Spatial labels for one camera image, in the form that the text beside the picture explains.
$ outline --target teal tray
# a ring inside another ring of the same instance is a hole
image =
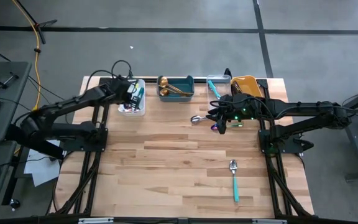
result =
[[[160,97],[162,102],[188,102],[194,95],[194,79],[191,76],[187,76],[186,78],[168,78],[169,84],[173,85],[174,87],[180,89],[185,93],[193,93],[192,95],[182,96],[178,93],[170,93],[168,96],[161,96],[160,90],[162,89],[159,87],[160,79],[162,75],[157,78],[157,94]]]

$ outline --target orange container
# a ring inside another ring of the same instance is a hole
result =
[[[246,75],[243,77],[234,77],[230,84],[233,84],[233,82],[237,82],[240,86],[240,89],[243,93],[250,94],[252,96],[259,96],[262,97],[262,94],[260,92],[258,83],[256,82],[255,77],[251,75]]]

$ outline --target white paper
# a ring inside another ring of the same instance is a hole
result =
[[[51,140],[50,143],[59,146],[60,141]],[[27,160],[41,159],[45,157],[35,150],[30,149]],[[50,181],[59,176],[60,165],[58,160],[51,161],[49,158],[44,158],[39,161],[29,161],[25,163],[24,173],[32,174],[34,186],[38,186],[47,181]]]

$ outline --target wooden tabletop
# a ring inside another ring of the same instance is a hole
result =
[[[93,77],[89,87],[99,79]],[[84,77],[81,91],[87,81]],[[268,85],[271,98],[288,101],[283,79],[268,79]],[[210,130],[212,121],[192,125],[192,116],[204,116],[208,110],[206,91],[206,84],[196,84],[190,102],[163,103],[155,84],[147,84],[142,117],[124,117],[117,105],[111,105],[92,216],[273,218],[265,158],[257,140],[259,122],[244,121],[244,127],[228,128],[225,135]],[[92,113],[93,108],[77,111],[73,122],[89,121]],[[291,123],[291,118],[277,121]],[[63,163],[56,189],[58,208],[78,185],[83,157],[83,152],[74,152]],[[228,168],[231,159],[239,167],[238,204]],[[300,159],[284,154],[283,164],[289,189],[313,213]],[[284,211],[280,190],[278,195]]]

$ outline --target gray concrete floor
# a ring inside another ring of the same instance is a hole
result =
[[[252,0],[22,2],[39,22],[58,19],[56,26],[257,28]],[[358,0],[259,0],[259,4],[266,29],[358,30]],[[0,0],[0,25],[27,24],[12,2]],[[39,62],[42,85],[62,97],[78,94],[84,75],[109,69],[119,59],[128,60],[135,75],[207,76],[229,67],[235,76],[266,77],[258,34],[48,32],[45,37]],[[285,79],[290,101],[342,102],[358,92],[358,35],[267,35],[266,39],[273,75]],[[0,31],[0,52],[11,60],[33,62],[34,46],[31,32]],[[127,68],[118,66],[116,73],[126,75]],[[21,103],[32,107],[35,94],[29,83]],[[358,181],[344,180],[345,174],[358,171],[346,134],[321,129],[305,138],[315,143],[305,153],[315,213],[358,221]],[[15,196],[24,206],[13,213],[0,208],[0,218],[43,215],[52,185],[33,188],[30,182],[20,183]]]

